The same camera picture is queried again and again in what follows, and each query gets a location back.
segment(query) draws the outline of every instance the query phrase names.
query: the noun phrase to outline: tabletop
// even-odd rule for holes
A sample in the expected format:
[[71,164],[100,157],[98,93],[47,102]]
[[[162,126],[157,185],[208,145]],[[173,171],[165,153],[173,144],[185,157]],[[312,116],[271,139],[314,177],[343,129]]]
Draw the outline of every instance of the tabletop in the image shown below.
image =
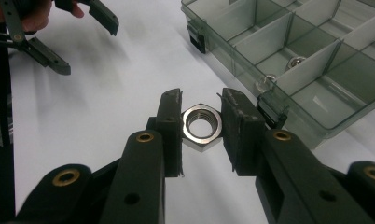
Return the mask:
[[[225,87],[249,94],[211,54],[189,43],[178,0],[104,0],[117,16],[111,36],[86,12],[53,7],[36,34],[72,67],[71,76],[10,51],[16,206],[49,171],[69,163],[94,172],[120,158],[130,134],[156,116],[161,94],[180,88],[182,111],[198,103],[220,110]],[[267,223],[253,177],[238,177],[223,145],[204,153],[183,146],[185,177],[166,179],[166,223]],[[346,172],[375,161],[375,110],[312,152]]]

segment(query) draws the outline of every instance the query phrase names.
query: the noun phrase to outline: white surface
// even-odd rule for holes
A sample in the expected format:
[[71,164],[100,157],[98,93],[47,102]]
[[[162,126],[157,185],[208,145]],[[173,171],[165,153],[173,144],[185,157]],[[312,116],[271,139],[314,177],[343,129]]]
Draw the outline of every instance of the white surface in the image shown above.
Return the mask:
[[[156,116],[163,92],[181,88],[183,110],[198,103],[220,110],[217,92],[244,90],[189,43],[178,0],[104,3],[118,16],[116,37],[88,13],[77,20],[55,7],[36,35],[71,64],[71,76],[12,54],[18,209],[52,169],[80,163],[96,171],[119,158],[128,136]],[[314,154],[341,171],[352,161],[375,161],[375,111]],[[186,177],[166,182],[166,223],[267,223],[255,179],[231,172],[221,144],[202,154],[184,146],[183,163]]]

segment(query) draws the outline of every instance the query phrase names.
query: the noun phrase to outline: transparent plastic container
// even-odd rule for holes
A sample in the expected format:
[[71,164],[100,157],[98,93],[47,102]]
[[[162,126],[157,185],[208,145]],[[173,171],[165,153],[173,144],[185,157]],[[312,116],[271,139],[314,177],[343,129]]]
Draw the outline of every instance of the transparent plastic container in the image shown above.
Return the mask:
[[182,10],[192,43],[308,147],[375,108],[375,1],[183,0]]

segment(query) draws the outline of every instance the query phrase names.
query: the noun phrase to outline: human hand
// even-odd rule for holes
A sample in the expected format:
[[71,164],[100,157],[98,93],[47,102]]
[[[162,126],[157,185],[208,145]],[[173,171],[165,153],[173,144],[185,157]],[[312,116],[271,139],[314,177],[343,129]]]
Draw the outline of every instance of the human hand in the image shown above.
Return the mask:
[[[36,7],[33,9],[33,11],[21,18],[22,29],[25,32],[41,30],[45,28],[49,22],[48,16],[52,5],[51,0],[35,1]],[[84,16],[84,12],[82,11],[82,9],[80,9],[76,1],[73,1],[73,5],[74,7],[71,14],[77,18],[82,18]],[[0,7],[0,22],[4,21],[5,17]]]

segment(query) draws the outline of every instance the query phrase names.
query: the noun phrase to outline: silver hex nut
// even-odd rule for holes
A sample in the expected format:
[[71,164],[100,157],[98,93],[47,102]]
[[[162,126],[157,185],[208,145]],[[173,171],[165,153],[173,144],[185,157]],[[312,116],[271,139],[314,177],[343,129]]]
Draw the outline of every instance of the silver hex nut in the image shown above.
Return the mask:
[[[190,125],[195,120],[206,120],[212,127],[209,135],[201,137],[197,136],[190,130]],[[200,152],[203,152],[210,147],[220,142],[222,133],[222,118],[220,113],[208,105],[194,105],[184,113],[182,113],[183,124],[183,143]]]

